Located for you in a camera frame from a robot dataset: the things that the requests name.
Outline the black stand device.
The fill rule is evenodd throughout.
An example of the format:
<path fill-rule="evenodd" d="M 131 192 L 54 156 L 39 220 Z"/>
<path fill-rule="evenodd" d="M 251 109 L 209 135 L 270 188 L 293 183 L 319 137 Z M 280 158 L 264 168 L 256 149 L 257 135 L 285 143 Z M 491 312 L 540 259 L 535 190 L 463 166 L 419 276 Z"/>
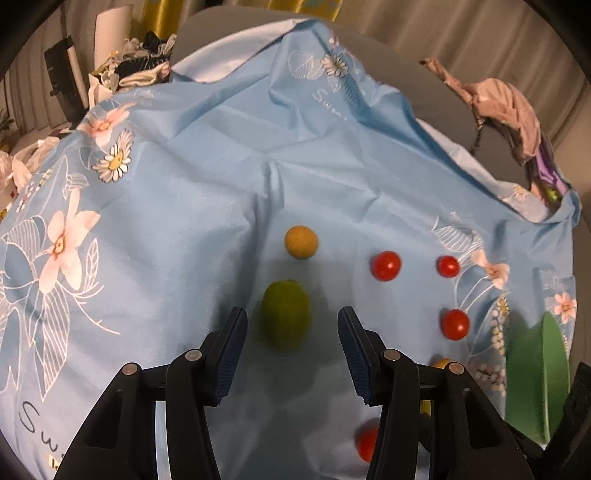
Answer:
<path fill-rule="evenodd" d="M 78 123 L 88 110 L 88 97 L 77 51 L 70 36 L 44 52 L 44 60 L 55 97 L 67 121 Z"/>

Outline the purple clothes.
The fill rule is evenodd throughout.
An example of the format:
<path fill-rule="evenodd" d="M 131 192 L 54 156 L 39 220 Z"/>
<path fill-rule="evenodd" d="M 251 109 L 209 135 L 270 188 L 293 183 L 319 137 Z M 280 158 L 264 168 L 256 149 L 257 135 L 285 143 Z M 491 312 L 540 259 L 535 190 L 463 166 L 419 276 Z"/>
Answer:
<path fill-rule="evenodd" d="M 555 212 L 562 204 L 571 185 L 562 175 L 548 137 L 543 134 L 535 156 L 528 162 L 531 191 Z"/>

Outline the pink clothes pile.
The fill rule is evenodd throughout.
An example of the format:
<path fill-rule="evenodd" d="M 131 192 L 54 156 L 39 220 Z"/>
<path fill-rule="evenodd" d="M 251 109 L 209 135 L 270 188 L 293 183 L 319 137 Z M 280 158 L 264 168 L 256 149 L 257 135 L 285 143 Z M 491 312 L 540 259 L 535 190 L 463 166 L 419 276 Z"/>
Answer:
<path fill-rule="evenodd" d="M 479 126 L 487 120 L 508 137 L 513 154 L 522 165 L 529 162 L 542 141 L 537 114 L 526 96 L 514 85 L 499 78 L 463 83 L 437 58 L 425 58 L 420 64 L 439 78 L 468 105 Z"/>

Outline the grey sofa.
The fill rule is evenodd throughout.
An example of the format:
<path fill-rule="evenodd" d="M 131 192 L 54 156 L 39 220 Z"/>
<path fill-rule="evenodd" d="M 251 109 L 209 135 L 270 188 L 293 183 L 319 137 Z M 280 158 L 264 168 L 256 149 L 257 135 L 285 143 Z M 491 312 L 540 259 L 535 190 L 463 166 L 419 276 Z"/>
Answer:
<path fill-rule="evenodd" d="M 490 123 L 478 130 L 468 106 L 435 75 L 353 28 L 339 26 L 327 20 L 323 23 L 361 61 L 370 77 L 397 88 L 404 94 L 418 119 L 466 148 L 495 179 L 517 183 L 523 187 L 529 185 L 526 170 L 514 158 L 509 141 Z M 214 41 L 216 40 L 186 41 L 178 36 L 172 53 L 172 63 L 179 63 Z"/>

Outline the white paper roll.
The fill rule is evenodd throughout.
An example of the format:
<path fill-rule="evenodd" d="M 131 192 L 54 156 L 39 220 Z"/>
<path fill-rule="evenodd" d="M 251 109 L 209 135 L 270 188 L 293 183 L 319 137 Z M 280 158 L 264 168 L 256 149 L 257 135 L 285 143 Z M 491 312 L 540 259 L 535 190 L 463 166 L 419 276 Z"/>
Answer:
<path fill-rule="evenodd" d="M 102 65 L 113 51 L 118 50 L 129 37 L 132 26 L 133 5 L 127 4 L 103 11 L 95 19 L 94 68 Z"/>

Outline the large red tomato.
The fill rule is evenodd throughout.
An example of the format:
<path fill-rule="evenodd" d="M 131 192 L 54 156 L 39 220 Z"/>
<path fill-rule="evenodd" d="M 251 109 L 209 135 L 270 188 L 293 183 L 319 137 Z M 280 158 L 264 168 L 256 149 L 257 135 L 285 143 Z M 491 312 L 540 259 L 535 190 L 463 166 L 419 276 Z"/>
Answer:
<path fill-rule="evenodd" d="M 470 318 L 460 309 L 450 309 L 443 313 L 440 325 L 445 338 L 451 341 L 459 341 L 469 333 Z"/>

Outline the large tan round fruit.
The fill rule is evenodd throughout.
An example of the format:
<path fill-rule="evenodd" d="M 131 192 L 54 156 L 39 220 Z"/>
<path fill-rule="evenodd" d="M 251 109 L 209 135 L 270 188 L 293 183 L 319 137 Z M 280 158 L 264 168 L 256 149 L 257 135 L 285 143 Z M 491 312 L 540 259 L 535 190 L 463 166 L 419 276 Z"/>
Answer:
<path fill-rule="evenodd" d="M 452 362 L 453 362 L 453 360 L 452 360 L 452 359 L 450 359 L 450 358 L 447 358 L 447 357 L 442 357 L 442 358 L 439 358 L 439 359 L 437 359 L 437 360 L 434 360 L 434 361 L 431 363 L 431 367 L 443 370 L 443 369 L 445 369 L 445 367 L 446 367 L 448 364 L 450 364 L 450 363 L 452 363 Z M 436 383 L 436 394 L 435 394 L 435 395 L 437 395 L 437 387 L 439 386 L 439 380 L 436 380 L 436 382 L 435 382 L 435 383 Z M 433 405 L 435 405 L 435 397 L 434 397 L 434 400 L 431 400 L 431 409 L 432 409 L 432 410 L 433 410 L 433 408 L 434 408 L 434 407 L 433 407 Z"/>

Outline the clutter pile of cloths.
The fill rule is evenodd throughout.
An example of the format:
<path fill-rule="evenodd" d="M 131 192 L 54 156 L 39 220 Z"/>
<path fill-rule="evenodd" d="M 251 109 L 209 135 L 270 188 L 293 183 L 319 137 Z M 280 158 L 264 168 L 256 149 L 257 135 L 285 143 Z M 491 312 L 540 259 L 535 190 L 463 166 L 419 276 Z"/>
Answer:
<path fill-rule="evenodd" d="M 171 34 L 161 40 L 152 31 L 148 31 L 142 41 L 126 38 L 119 50 L 113 51 L 89 73 L 89 103 L 95 105 L 116 92 L 166 81 L 176 39 L 177 35 Z"/>

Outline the blue floral cloth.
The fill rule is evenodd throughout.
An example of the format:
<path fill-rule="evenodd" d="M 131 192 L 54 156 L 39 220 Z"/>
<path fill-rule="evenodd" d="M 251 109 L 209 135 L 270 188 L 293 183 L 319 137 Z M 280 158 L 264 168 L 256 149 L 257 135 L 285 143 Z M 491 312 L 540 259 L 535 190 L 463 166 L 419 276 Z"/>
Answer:
<path fill-rule="evenodd" d="M 1 430 L 34 478 L 56 475 L 122 365 L 170 362 L 235 306 L 249 337 L 209 417 L 225 479 L 366 474 L 353 439 L 373 410 L 339 344 L 343 306 L 416 362 L 465 363 L 498 409 L 520 329 L 550 312 L 571 345 L 575 193 L 553 212 L 495 179 L 318 21 L 218 41 L 172 75 L 98 104 L 3 214 Z M 297 225 L 320 242 L 305 260 L 284 247 Z M 381 282 L 386 250 L 402 269 Z M 283 280 L 308 293 L 311 327 L 278 351 L 259 308 Z M 442 334 L 450 309 L 470 318 L 462 340 Z"/>

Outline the small tan round fruit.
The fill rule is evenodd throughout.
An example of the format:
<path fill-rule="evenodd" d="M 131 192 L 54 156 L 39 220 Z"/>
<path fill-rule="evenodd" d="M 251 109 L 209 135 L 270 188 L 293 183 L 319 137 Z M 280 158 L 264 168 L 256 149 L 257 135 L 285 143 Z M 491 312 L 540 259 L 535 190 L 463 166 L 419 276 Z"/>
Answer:
<path fill-rule="evenodd" d="M 284 247 L 287 253 L 300 260 L 314 256 L 319 245 L 317 234 L 303 225 L 291 227 L 284 236 Z"/>

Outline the large green oval fruit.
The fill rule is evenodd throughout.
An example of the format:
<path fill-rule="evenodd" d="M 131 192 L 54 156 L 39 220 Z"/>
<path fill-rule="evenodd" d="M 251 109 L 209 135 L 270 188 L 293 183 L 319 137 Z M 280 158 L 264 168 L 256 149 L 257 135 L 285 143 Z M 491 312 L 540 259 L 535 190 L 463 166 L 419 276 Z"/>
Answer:
<path fill-rule="evenodd" d="M 311 299 L 294 280 L 273 282 L 259 308 L 259 332 L 278 351 L 293 350 L 304 342 L 311 327 Z"/>

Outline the green plastic bowl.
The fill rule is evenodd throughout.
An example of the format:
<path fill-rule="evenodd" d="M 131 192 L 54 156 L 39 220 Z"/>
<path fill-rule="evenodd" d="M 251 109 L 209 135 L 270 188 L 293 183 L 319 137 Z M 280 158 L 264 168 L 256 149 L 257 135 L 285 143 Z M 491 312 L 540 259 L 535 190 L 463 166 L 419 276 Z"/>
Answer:
<path fill-rule="evenodd" d="M 562 333 L 550 312 L 512 342 L 506 367 L 506 421 L 533 441 L 548 444 L 570 390 Z"/>

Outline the yellow patterned curtain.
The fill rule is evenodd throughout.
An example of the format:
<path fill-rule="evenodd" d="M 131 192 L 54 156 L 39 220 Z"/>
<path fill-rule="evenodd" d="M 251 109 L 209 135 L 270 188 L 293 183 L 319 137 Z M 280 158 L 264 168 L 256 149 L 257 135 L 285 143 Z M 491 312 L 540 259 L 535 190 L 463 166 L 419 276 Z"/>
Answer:
<path fill-rule="evenodd" d="M 135 31 L 166 39 L 209 42 L 231 33 L 287 19 L 334 22 L 341 1 L 144 1 Z"/>

